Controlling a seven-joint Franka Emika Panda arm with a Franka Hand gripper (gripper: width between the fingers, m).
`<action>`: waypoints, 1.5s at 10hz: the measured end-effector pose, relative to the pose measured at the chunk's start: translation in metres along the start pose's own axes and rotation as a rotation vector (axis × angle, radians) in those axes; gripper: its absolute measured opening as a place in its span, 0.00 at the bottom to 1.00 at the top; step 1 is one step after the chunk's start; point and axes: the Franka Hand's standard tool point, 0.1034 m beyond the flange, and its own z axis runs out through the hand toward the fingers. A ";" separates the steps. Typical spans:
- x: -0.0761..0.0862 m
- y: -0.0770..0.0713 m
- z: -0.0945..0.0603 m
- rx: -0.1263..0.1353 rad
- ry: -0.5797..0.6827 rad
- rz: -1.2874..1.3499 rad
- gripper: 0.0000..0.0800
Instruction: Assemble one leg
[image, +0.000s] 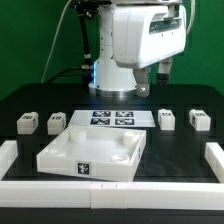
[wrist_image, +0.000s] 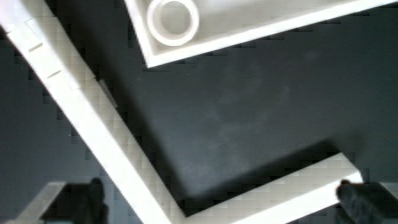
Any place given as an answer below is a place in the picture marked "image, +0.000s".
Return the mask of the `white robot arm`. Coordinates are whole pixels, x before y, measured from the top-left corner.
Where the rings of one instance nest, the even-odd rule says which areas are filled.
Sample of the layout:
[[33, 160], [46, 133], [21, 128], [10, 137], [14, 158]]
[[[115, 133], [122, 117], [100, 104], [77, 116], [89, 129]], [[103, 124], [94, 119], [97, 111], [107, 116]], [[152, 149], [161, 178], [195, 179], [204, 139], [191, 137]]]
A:
[[173, 56], [186, 43], [183, 0], [109, 0], [99, 5], [100, 55], [89, 90], [104, 97], [146, 97], [150, 67], [157, 83], [170, 80]]

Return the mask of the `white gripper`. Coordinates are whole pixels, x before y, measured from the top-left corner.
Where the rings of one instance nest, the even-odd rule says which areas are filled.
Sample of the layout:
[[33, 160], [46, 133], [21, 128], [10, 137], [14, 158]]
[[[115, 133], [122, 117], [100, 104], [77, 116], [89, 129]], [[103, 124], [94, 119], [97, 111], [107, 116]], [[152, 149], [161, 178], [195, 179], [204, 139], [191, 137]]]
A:
[[112, 39], [117, 66], [134, 69], [136, 93], [147, 97], [151, 69], [146, 66], [160, 61], [156, 80], [159, 85], [167, 85], [173, 62], [171, 56], [185, 48], [185, 7], [119, 6], [113, 13]]

